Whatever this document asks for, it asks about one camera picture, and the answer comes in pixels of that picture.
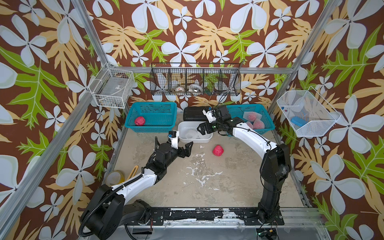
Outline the removed white foam net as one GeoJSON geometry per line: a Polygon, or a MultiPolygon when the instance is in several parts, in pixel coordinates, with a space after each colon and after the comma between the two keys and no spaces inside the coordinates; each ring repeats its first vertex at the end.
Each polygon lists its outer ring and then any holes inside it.
{"type": "Polygon", "coordinates": [[[193,140],[193,139],[197,139],[196,137],[197,137],[196,130],[190,129],[185,133],[186,139],[193,140]]]}

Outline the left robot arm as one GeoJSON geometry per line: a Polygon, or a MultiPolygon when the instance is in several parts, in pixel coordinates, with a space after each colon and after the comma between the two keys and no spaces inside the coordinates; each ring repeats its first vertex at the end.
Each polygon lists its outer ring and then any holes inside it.
{"type": "Polygon", "coordinates": [[[106,240],[119,226],[125,225],[125,205],[140,192],[162,180],[175,159],[191,156],[194,143],[189,142],[184,147],[179,147],[178,143],[179,139],[171,134],[168,141],[162,144],[155,139],[154,152],[139,174],[112,187],[101,185],[81,216],[79,236],[85,238],[95,235],[100,240],[106,240]]]}

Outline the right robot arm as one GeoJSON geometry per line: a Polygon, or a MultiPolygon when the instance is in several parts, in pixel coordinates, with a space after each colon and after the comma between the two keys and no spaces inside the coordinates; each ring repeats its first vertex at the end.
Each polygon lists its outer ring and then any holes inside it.
{"type": "Polygon", "coordinates": [[[262,158],[260,178],[263,195],[254,219],[262,225],[274,223],[280,218],[279,202],[282,187],[292,170],[289,147],[264,138],[241,118],[232,117],[226,106],[205,107],[203,115],[207,121],[197,127],[200,134],[226,132],[243,141],[262,158]]]}

